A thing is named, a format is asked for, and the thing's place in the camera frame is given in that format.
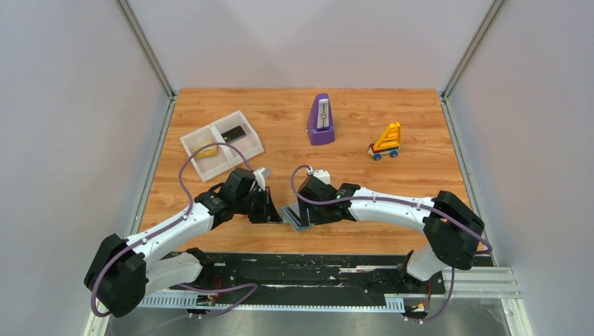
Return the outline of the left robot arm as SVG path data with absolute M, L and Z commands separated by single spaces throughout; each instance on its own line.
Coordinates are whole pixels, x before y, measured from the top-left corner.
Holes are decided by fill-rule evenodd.
M 191 199 L 178 214 L 155 227 L 121 238 L 104 238 L 83 280 L 92 293 L 92 311 L 98 317 L 129 314 L 146 295 L 192 283 L 209 288 L 214 270 L 198 248 L 168 258 L 167 254 L 189 239 L 245 215 L 253 223 L 280 222 L 265 180 L 270 169 L 234 169 L 225 183 Z

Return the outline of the green card holder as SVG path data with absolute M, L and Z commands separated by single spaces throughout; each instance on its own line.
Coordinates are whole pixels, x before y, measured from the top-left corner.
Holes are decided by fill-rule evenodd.
M 297 232 L 302 232 L 302 231 L 304 231 L 308 228 L 312 228 L 314 226 L 313 223 L 311 223 L 311 226 L 309 226 L 309 227 L 299 227 L 298 226 L 298 224 L 299 224 L 298 202 L 292 202 L 288 205 L 281 206 L 279 208 L 279 213 L 283 217 L 283 219 L 287 223 L 289 223 L 291 225 L 291 227 Z

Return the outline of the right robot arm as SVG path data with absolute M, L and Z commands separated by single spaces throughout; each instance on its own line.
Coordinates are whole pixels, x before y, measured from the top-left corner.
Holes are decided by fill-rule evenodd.
M 435 197 L 403 197 L 352 183 L 334 188 L 328 178 L 309 175 L 296 196 L 296 202 L 282 209 L 296 230 L 340 221 L 377 221 L 422 233 L 427 244 L 409 253 L 400 273 L 401 285 L 413 293 L 445 267 L 470 270 L 483 242 L 483 221 L 444 190 Z

